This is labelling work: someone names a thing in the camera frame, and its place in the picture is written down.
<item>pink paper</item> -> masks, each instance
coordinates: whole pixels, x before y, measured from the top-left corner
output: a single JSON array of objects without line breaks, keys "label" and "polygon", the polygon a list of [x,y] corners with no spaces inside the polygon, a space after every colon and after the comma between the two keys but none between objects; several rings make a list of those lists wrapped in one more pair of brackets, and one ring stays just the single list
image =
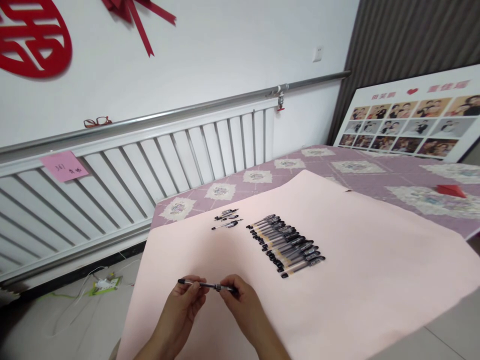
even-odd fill
[{"label": "pink paper", "polygon": [[61,183],[89,174],[71,151],[45,156],[40,158],[40,161]]},{"label": "pink paper", "polygon": [[[244,221],[210,230],[233,208]],[[282,279],[245,228],[269,214],[314,240],[326,261]],[[150,232],[117,360],[132,360],[151,336],[178,278],[217,283],[232,273],[255,288],[292,359],[368,359],[475,291],[480,260],[456,232],[304,170],[276,189]],[[177,359],[256,358],[211,291]]]}]

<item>gray curtain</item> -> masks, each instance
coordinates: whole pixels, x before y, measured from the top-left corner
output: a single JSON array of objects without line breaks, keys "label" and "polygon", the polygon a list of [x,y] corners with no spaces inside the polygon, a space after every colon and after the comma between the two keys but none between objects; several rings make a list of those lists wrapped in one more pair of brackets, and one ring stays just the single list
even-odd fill
[{"label": "gray curtain", "polygon": [[480,0],[360,0],[327,144],[355,90],[480,63]]}]

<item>bed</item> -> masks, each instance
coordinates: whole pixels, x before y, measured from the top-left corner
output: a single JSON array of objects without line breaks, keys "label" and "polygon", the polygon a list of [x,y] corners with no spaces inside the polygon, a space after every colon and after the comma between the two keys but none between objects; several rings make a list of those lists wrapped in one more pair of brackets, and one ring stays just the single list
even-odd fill
[{"label": "bed", "polygon": [[[414,212],[466,240],[480,231],[480,167],[325,145],[295,151],[165,199],[156,205],[151,229],[274,189],[304,169]],[[440,184],[459,185],[466,198],[436,192]]]}]

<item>radiator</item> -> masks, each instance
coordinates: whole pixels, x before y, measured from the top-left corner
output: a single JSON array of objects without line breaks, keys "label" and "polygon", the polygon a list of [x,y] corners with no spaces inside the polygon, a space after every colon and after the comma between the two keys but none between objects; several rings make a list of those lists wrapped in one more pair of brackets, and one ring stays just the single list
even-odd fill
[{"label": "radiator", "polygon": [[89,175],[39,158],[0,165],[0,282],[152,221],[155,205],[273,157],[276,99],[65,147]]}]

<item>photo board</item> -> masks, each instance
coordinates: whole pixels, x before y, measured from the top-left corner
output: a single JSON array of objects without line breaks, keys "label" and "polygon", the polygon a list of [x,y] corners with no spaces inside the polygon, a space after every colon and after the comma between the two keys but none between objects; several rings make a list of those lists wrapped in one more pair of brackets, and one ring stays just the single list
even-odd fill
[{"label": "photo board", "polygon": [[455,163],[480,137],[480,65],[359,88],[336,147]]}]

